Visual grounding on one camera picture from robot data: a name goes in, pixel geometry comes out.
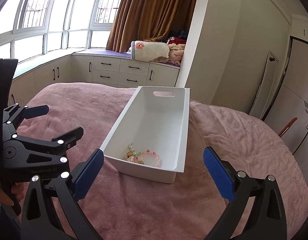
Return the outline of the person's left hand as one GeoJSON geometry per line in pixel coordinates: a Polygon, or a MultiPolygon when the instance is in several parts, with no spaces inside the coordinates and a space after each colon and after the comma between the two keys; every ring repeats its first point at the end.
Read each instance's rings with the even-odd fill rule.
{"type": "Polygon", "coordinates": [[[13,206],[15,201],[12,200],[11,196],[14,196],[18,202],[24,199],[25,193],[25,184],[24,183],[15,183],[12,185],[10,193],[7,190],[4,190],[0,183],[0,204],[7,206],[13,206]]]}

